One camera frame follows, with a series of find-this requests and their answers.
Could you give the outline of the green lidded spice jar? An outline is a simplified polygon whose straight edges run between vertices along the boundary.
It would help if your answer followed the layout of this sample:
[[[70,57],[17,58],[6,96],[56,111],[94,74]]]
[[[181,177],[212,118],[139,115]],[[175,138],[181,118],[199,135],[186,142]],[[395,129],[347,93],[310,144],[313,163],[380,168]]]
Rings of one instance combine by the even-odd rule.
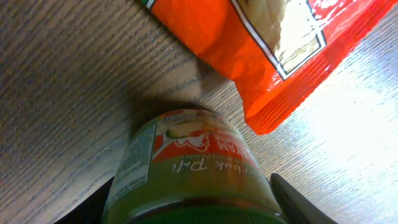
[[[174,110],[131,138],[102,223],[282,223],[241,133],[205,110]]]

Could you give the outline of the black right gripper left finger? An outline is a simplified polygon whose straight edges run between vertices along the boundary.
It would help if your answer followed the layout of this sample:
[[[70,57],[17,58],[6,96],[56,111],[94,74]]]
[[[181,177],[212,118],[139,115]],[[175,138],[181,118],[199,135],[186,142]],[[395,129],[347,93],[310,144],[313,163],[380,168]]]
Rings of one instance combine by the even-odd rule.
[[[55,224],[100,224],[113,177]]]

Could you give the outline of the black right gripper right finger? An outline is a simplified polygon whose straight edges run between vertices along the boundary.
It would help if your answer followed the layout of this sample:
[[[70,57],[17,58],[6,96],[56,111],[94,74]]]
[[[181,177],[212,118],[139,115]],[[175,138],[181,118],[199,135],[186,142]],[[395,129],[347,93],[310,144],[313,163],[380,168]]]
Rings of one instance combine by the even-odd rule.
[[[270,185],[288,223],[337,224],[279,174],[271,174]]]

